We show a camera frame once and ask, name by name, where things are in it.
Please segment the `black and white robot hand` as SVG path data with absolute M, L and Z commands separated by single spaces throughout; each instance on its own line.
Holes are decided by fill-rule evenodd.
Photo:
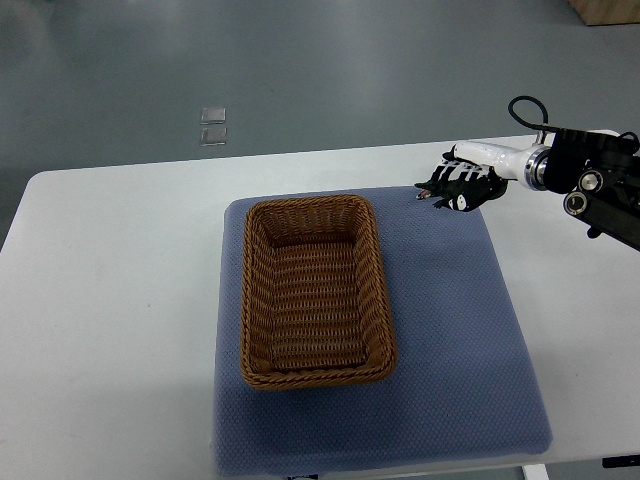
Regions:
M 543 176 L 548 156 L 549 148 L 540 143 L 516 149 L 493 143 L 461 141 L 442 155 L 442 161 L 429 180 L 477 182 L 485 193 L 479 208 L 502 197 L 514 182 L 529 190 L 544 191 Z

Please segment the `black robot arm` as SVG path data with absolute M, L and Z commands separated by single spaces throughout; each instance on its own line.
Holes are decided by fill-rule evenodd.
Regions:
M 508 104 L 510 116 L 537 132 L 533 151 L 516 171 L 533 190 L 562 194 L 564 211 L 602 234 L 639 248 L 639 137 L 628 131 L 599 133 L 549 124 L 544 104 L 521 95 Z

